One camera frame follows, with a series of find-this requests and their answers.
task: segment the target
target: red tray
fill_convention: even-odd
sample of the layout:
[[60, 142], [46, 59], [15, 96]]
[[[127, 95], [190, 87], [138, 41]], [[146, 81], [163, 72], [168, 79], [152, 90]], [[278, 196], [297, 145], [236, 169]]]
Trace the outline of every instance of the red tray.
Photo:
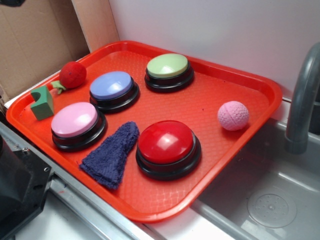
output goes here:
[[[7, 120], [66, 171], [132, 221], [152, 223], [173, 217], [199, 196], [268, 120], [281, 103], [282, 92], [270, 79], [187, 56], [194, 69], [193, 83], [178, 92], [155, 93], [145, 86], [145, 70], [152, 58], [165, 53], [169, 51], [134, 41], [119, 41], [79, 61], [87, 69], [86, 82], [82, 86], [58, 95], [50, 82], [58, 80], [59, 74], [42, 83], [49, 88], [57, 113], [72, 103], [89, 102], [90, 84], [102, 74], [124, 71], [137, 82], [141, 93], [137, 103], [120, 113], [106, 114], [106, 134], [90, 148], [74, 153], [59, 151], [52, 141], [53, 117], [36, 120], [30, 109], [34, 103], [30, 92], [11, 105]], [[250, 113], [248, 127], [232, 132], [220, 126], [217, 112], [228, 101], [246, 105]], [[149, 125], [163, 120], [185, 123], [200, 140], [202, 159], [189, 175], [173, 181], [146, 177], [136, 163], [136, 146], [127, 158], [123, 181], [117, 190], [103, 187], [80, 170], [82, 159], [122, 124], [134, 121], [142, 132]]]

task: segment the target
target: sink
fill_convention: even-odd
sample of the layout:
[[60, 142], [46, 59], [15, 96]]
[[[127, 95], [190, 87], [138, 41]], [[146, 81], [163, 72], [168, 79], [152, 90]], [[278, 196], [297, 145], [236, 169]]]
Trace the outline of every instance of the sink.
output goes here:
[[268, 122], [192, 208], [235, 239], [314, 240], [320, 236], [320, 138], [285, 151], [286, 125]]

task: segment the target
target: pink ball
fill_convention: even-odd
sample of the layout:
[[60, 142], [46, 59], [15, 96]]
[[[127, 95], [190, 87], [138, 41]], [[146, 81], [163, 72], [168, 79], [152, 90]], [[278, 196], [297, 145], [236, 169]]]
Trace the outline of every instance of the pink ball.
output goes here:
[[218, 120], [224, 129], [237, 131], [247, 125], [249, 121], [249, 111], [241, 102], [229, 101], [220, 107]]

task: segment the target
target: washcloth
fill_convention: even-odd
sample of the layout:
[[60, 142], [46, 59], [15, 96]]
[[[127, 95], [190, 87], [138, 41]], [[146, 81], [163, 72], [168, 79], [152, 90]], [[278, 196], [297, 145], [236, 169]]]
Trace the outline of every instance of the washcloth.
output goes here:
[[99, 184], [116, 190], [122, 182], [127, 156], [139, 137], [135, 122], [123, 124], [82, 160], [80, 168]]

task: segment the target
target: green foam block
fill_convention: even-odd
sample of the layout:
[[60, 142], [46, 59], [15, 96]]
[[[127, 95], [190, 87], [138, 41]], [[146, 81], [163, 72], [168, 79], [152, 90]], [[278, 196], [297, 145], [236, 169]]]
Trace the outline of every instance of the green foam block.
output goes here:
[[47, 86], [32, 89], [31, 96], [35, 103], [30, 108], [37, 120], [46, 119], [54, 115], [54, 101]]

